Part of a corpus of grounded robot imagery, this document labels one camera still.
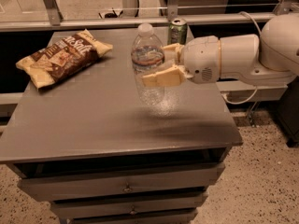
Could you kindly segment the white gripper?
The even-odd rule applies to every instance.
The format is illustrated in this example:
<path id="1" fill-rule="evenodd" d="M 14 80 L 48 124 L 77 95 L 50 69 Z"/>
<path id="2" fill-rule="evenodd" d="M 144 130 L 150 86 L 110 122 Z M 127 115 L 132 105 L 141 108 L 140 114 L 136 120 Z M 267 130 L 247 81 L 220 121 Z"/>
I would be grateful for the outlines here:
<path id="1" fill-rule="evenodd" d="M 181 62 L 187 70 L 187 79 L 193 83 L 214 83 L 220 77 L 221 43 L 214 35 L 197 37 L 185 47 L 179 43 L 163 46 L 163 51 L 167 61 Z M 145 75 L 141 78 L 142 83 L 145 87 L 179 86 L 186 80 L 183 66 L 174 64 L 163 71 Z"/>

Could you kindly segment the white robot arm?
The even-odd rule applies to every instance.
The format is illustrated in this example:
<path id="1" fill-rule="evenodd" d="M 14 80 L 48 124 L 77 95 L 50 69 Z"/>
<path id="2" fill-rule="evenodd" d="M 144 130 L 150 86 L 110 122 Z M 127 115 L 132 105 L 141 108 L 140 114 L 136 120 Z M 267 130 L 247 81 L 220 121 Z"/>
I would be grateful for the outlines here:
<path id="1" fill-rule="evenodd" d="M 299 16 L 279 15 L 258 35 L 197 37 L 179 50 L 179 64 L 144 75 L 146 87 L 236 79 L 255 86 L 291 83 L 299 75 Z"/>

